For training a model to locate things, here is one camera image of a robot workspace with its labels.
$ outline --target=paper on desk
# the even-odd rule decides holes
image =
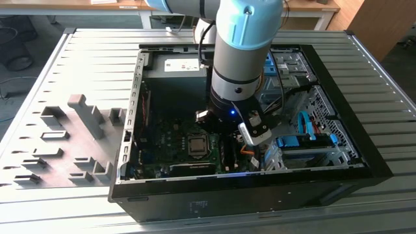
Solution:
[[[91,4],[118,3],[118,0],[91,0]]]

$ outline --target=sticker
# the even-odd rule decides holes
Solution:
[[[198,58],[167,59],[164,61],[166,72],[194,72],[200,70]]]
[[[138,9],[136,6],[120,6],[120,9]]]
[[[255,157],[252,157],[251,163],[254,164],[256,168],[259,168],[259,160],[255,159]]]

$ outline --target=table surface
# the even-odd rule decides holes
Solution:
[[[334,0],[320,4],[315,0],[291,0],[291,11],[339,11]],[[0,8],[38,8],[38,9],[74,9],[74,10],[154,10],[144,0],[119,0],[111,4],[91,4],[91,0],[0,0]]]
[[[64,34],[23,107],[0,143],[2,161],[24,147],[35,110],[68,100],[60,93],[87,93],[100,110],[126,108],[139,44],[192,43],[192,32],[78,29]],[[140,225],[118,204],[108,203],[108,187],[15,190],[0,187],[0,229],[23,231],[84,228],[100,233],[199,231],[238,228],[239,233],[366,233],[416,229],[416,108],[354,36],[344,32],[280,31],[275,43],[311,44],[360,119],[395,177],[356,191],[328,207],[200,218]],[[68,86],[68,79],[76,84]]]

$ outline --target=motherboard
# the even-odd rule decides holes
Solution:
[[[254,151],[244,147],[242,136],[236,133],[230,135],[208,133],[199,127],[192,117],[160,118],[150,128],[154,134],[140,139],[142,150],[135,168],[135,177],[139,179],[251,170],[248,165]]]

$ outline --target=slotted metal table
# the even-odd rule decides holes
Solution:
[[[59,101],[60,92],[83,92],[100,110],[126,108],[142,43],[192,43],[192,31],[76,29],[63,35],[38,82],[0,143],[2,160],[34,108]],[[275,43],[312,44],[395,177],[328,207],[138,224],[108,187],[10,189],[0,187],[0,229],[84,229],[100,233],[162,231],[239,233],[367,233],[416,231],[416,107],[358,38],[344,32],[280,31]],[[74,79],[76,85],[59,85]]]

